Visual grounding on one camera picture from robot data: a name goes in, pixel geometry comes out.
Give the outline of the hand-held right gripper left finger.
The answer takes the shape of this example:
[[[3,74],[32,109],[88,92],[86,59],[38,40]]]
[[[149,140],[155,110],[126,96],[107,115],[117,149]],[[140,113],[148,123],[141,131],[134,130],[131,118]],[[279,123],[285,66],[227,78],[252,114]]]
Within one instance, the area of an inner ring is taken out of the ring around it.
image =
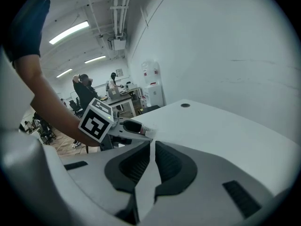
[[[71,178],[92,201],[130,224],[140,222],[135,187],[149,162],[149,141],[63,158]]]

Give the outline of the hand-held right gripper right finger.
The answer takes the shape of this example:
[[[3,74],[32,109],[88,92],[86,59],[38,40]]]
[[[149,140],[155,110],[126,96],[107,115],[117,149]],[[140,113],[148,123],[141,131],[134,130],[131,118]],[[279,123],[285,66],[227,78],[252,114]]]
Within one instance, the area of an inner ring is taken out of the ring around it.
[[[157,141],[161,184],[154,220],[245,220],[273,199],[258,180],[230,161]]]

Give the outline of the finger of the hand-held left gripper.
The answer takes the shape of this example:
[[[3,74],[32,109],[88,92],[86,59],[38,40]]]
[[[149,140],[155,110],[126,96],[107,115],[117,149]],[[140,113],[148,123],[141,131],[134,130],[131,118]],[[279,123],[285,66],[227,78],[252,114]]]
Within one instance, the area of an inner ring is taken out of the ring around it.
[[[127,132],[125,130],[109,131],[111,142],[113,143],[134,143],[136,141],[152,141],[144,135]]]
[[[143,125],[140,122],[136,122],[133,120],[124,120],[122,122],[123,129],[129,133],[134,133],[134,134],[144,134],[144,128]]]

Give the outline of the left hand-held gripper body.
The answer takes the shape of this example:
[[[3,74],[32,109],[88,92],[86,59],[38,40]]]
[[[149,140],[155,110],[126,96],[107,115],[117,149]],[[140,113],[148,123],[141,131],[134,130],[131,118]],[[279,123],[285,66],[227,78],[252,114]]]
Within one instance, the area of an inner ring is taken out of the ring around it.
[[[88,104],[81,121],[79,130],[98,143],[101,151],[106,151],[122,145],[132,144],[132,139],[113,135],[117,128],[119,113],[100,100],[94,98]]]

